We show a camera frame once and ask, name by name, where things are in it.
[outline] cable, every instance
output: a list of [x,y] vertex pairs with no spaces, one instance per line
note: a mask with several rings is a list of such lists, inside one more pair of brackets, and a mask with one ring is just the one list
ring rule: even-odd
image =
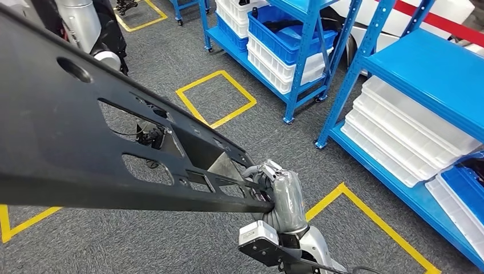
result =
[[128,133],[122,133],[122,132],[119,132],[119,131],[115,131],[113,130],[112,128],[110,128],[110,130],[116,134],[119,134],[119,135],[124,135],[124,136],[134,136],[134,135],[138,135],[140,134],[141,132],[143,132],[146,127],[148,127],[148,123],[143,127],[143,129],[141,129],[140,131],[138,131],[137,133],[133,133],[133,134],[128,134]]
[[351,272],[346,272],[346,271],[341,271],[341,270],[338,270],[338,269],[335,269],[335,268],[332,268],[332,267],[327,267],[326,265],[321,265],[321,264],[315,263],[314,261],[309,261],[309,260],[305,260],[305,259],[299,259],[299,261],[302,262],[302,263],[305,263],[305,264],[309,264],[313,267],[320,268],[322,270],[333,272],[335,274],[358,274],[359,270],[366,270],[366,271],[369,271],[369,272],[373,272],[375,274],[383,274],[382,272],[377,271],[373,268],[369,268],[369,267],[354,267]]

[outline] gray glove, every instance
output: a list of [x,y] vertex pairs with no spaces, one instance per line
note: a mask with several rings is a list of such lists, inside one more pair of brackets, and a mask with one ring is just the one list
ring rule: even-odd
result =
[[255,183],[266,184],[269,180],[274,190],[274,209],[269,213],[254,213],[254,219],[263,220],[278,233],[306,229],[308,223],[297,173],[284,170],[272,160],[267,160],[259,166],[247,168],[242,175],[245,178],[252,178]]

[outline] red stripe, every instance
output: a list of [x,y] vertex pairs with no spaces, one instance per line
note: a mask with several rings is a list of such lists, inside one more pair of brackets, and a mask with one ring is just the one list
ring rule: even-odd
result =
[[[416,9],[416,7],[401,0],[397,0],[393,8],[409,16],[412,16]],[[423,21],[441,30],[445,30],[448,33],[452,33],[456,37],[484,47],[484,34],[480,33],[479,31],[459,25],[433,13],[429,13],[429,15],[427,15]]]

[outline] shelf leg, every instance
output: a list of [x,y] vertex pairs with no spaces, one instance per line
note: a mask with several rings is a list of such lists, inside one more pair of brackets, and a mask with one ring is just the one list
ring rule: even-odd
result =
[[310,1],[308,21],[303,22],[301,43],[297,54],[296,69],[292,82],[291,91],[289,92],[289,100],[286,102],[286,112],[283,121],[286,124],[291,124],[294,120],[294,110],[296,108],[297,96],[301,88],[301,78],[303,77],[304,66],[306,65],[306,58],[308,57],[309,45],[313,38],[314,30],[316,29],[316,21],[319,20],[318,1]]
[[[358,7],[359,7],[359,5],[361,4],[361,0],[353,0],[352,6],[356,4],[355,1],[359,2],[358,3]],[[388,19],[390,11],[392,10],[393,5],[395,4],[395,1],[396,0],[381,0],[380,3],[378,4],[377,10],[373,15],[373,19],[370,23],[370,27],[368,27],[365,37],[363,37],[363,41],[361,42],[360,48],[358,49],[358,51],[356,51],[356,55],[354,56],[353,62],[351,63],[349,70],[345,75],[345,79],[341,84],[340,90],[338,91],[336,98],[334,99],[333,106],[331,107],[328,117],[326,118],[326,121],[321,130],[321,133],[319,134],[318,139],[314,142],[314,146],[316,148],[321,149],[324,146],[326,146],[329,133],[336,125],[337,119],[341,114],[341,110],[343,109],[346,103],[346,100],[348,99],[348,96],[351,93],[351,90],[353,89],[354,83],[356,82],[356,79],[358,78],[360,71],[363,69],[364,58],[368,57],[374,50],[377,43],[378,36],[380,35],[381,30],[383,29],[383,25],[385,24],[385,21]],[[351,27],[349,26],[349,24],[347,25],[347,21],[345,21],[345,27],[341,35],[343,35],[343,33],[345,33],[346,31],[351,31]],[[341,42],[342,40],[340,39],[338,41],[337,50],[340,49],[339,47],[341,46],[340,44]],[[334,55],[331,61],[331,65],[334,66],[335,68],[337,63],[334,63],[334,61],[336,59],[339,62],[338,56]]]
[[322,26],[321,18],[317,20],[316,23],[316,31],[318,33],[319,40],[321,41],[321,52],[322,58],[324,60],[324,74],[329,75],[329,58],[328,58],[328,51],[326,50],[326,43],[324,41],[324,28]]
[[402,37],[420,27],[420,24],[424,21],[434,3],[435,0],[422,0],[422,2],[420,2],[420,5],[417,7],[417,9],[415,9],[409,24],[405,28]]
[[328,68],[328,73],[326,74],[325,85],[327,86],[326,90],[320,93],[317,96],[318,100],[324,100],[328,96],[328,90],[330,88],[331,81],[333,80],[334,73],[338,68],[338,64],[340,63],[341,56],[346,49],[346,43],[348,41],[349,35],[351,33],[351,29],[353,28],[354,22],[356,20],[356,15],[360,10],[362,0],[352,0],[349,6],[348,16],[346,17],[345,24],[343,30],[341,31],[340,37],[338,42],[336,43],[336,48],[333,50],[333,55],[331,57],[331,61],[329,64],[326,65]]
[[208,20],[207,20],[207,13],[205,12],[208,9],[207,6],[208,0],[199,0],[198,5],[199,5],[199,10],[200,10],[200,20],[201,20],[201,25],[203,27],[203,36],[205,40],[205,49],[209,52],[212,51],[212,45],[210,44],[210,37],[207,35],[207,30],[208,30]]
[[180,24],[180,22],[182,22],[182,15],[180,14],[180,6],[178,5],[178,0],[172,0],[172,3],[173,8],[175,9],[175,20],[177,20],[178,24]]

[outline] mounting hole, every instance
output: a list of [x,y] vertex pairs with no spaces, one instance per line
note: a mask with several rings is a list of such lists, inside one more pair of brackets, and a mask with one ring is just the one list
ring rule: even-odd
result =
[[67,73],[69,73],[72,77],[76,78],[79,81],[84,83],[91,83],[92,78],[89,73],[73,63],[71,60],[64,58],[64,57],[57,57],[57,64]]

